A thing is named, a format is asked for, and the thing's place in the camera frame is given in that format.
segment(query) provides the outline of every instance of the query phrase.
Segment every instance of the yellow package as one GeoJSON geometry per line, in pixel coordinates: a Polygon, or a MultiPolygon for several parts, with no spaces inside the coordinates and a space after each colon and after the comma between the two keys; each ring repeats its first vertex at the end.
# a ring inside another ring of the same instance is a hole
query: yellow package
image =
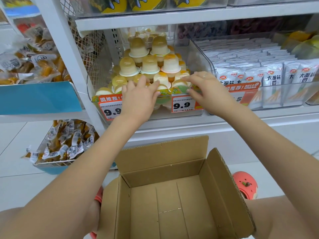
{"type": "Polygon", "coordinates": [[[176,7],[187,8],[187,7],[199,7],[204,6],[208,3],[208,0],[173,0],[176,7]]]}
{"type": "Polygon", "coordinates": [[[127,0],[89,0],[95,13],[125,12],[127,0]]]}
{"type": "Polygon", "coordinates": [[[166,7],[167,0],[128,0],[134,12],[159,10],[166,7]]]}

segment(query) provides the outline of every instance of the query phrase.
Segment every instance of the hand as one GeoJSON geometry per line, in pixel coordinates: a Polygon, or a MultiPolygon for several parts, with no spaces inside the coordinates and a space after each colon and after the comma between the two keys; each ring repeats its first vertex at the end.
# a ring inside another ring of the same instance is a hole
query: hand
{"type": "Polygon", "coordinates": [[[160,92],[157,91],[160,82],[154,82],[146,87],[146,77],[141,76],[138,84],[135,86],[133,81],[122,87],[122,112],[121,116],[127,116],[128,119],[136,121],[140,127],[146,122],[153,110],[157,97],[160,92]]]}
{"type": "Polygon", "coordinates": [[[225,119],[229,111],[232,111],[233,107],[237,106],[237,102],[224,85],[209,72],[195,72],[191,76],[183,77],[182,80],[191,82],[201,89],[202,95],[192,89],[189,89],[188,92],[211,114],[225,119]]]}

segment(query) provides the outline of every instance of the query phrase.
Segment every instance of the white floor tile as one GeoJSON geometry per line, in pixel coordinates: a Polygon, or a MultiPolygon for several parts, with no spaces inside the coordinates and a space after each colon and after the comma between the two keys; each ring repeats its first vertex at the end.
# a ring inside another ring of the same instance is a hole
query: white floor tile
{"type": "Polygon", "coordinates": [[[229,165],[228,168],[232,174],[244,171],[254,177],[258,184],[258,199],[284,195],[284,192],[261,162],[233,164],[229,165]]]}
{"type": "Polygon", "coordinates": [[[42,173],[0,178],[0,211],[25,206],[55,177],[42,173]]]}
{"type": "Polygon", "coordinates": [[[14,139],[14,137],[20,132],[25,124],[26,122],[0,124],[0,155],[14,139]]]}
{"type": "Polygon", "coordinates": [[[31,145],[37,149],[50,129],[52,121],[28,122],[0,155],[0,177],[43,173],[21,157],[31,145]]]}

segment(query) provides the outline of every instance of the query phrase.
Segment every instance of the open cardboard box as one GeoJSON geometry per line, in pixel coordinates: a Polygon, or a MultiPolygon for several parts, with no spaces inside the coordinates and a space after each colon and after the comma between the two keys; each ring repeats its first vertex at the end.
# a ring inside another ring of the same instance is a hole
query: open cardboard box
{"type": "Polygon", "coordinates": [[[255,225],[208,136],[122,150],[103,192],[97,239],[217,239],[255,225]]]}

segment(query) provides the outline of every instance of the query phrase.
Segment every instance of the right hand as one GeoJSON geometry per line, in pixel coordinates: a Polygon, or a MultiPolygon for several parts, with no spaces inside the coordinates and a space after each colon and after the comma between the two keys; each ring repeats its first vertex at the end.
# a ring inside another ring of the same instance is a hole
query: right hand
{"type": "Polygon", "coordinates": [[[182,80],[201,89],[202,95],[192,89],[189,89],[188,93],[211,114],[225,119],[229,111],[238,105],[224,85],[209,72],[195,72],[191,76],[184,76],[182,80]]]}

